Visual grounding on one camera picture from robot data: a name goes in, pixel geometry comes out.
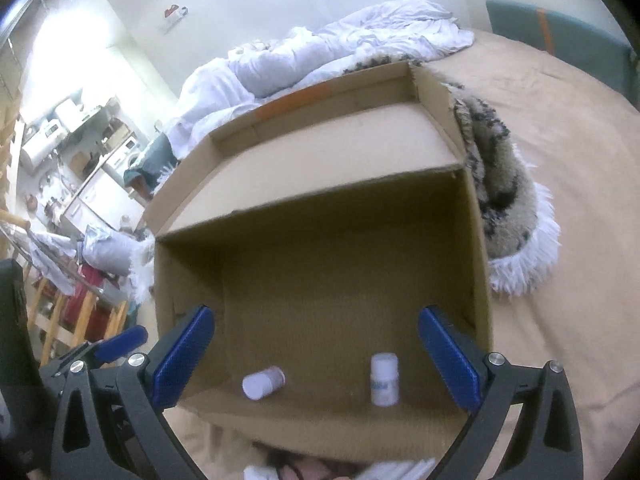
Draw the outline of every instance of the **silver bolt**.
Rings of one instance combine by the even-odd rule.
[[[84,363],[82,361],[74,361],[71,363],[69,370],[71,370],[71,373],[77,374],[77,373],[80,373],[83,368],[84,368]]]
[[[564,370],[560,362],[556,361],[555,359],[553,361],[549,361],[549,368],[551,368],[551,371],[555,372],[556,374],[559,374],[560,372],[562,372],[562,370]]]
[[[129,357],[128,362],[131,366],[140,366],[143,362],[145,362],[145,355],[133,354],[131,357]]]
[[[491,352],[489,354],[489,362],[492,365],[502,366],[505,361],[506,359],[504,358],[504,355],[500,354],[499,352]]]

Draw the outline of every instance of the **orange tape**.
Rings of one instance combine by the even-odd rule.
[[[255,109],[255,116],[261,121],[271,119],[280,114],[285,114],[304,105],[329,97],[332,94],[332,88],[329,82],[325,81],[317,85],[310,86],[288,94],[280,99],[271,101],[259,108]]]
[[[551,35],[551,29],[549,28],[549,23],[546,20],[545,9],[538,9],[538,23],[542,29],[542,36],[545,38],[545,50],[552,56],[555,56],[556,50],[554,49],[554,38]]]

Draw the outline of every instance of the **white bottle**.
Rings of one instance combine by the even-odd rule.
[[[371,358],[371,402],[376,406],[393,406],[400,400],[398,357],[375,354]]]
[[[277,366],[272,366],[261,372],[247,375],[242,380],[242,390],[251,400],[260,400],[283,387],[285,381],[284,372]]]

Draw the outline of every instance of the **beige blanket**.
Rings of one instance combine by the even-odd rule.
[[[495,349],[513,364],[562,361],[580,420],[585,479],[610,471],[640,424],[640,114],[591,76],[522,43],[477,32],[431,66],[493,105],[561,226],[550,281],[494,298]],[[264,457],[179,408],[168,418],[209,478],[241,478]],[[514,416],[497,450],[504,450]],[[500,456],[483,472],[491,476]]]

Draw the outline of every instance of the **white blanket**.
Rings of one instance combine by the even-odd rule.
[[[431,61],[471,46],[451,12],[426,0],[366,7],[311,32],[295,27],[281,41],[255,42],[199,67],[185,81],[165,133],[178,159],[210,131],[241,114],[342,74],[374,53]]]

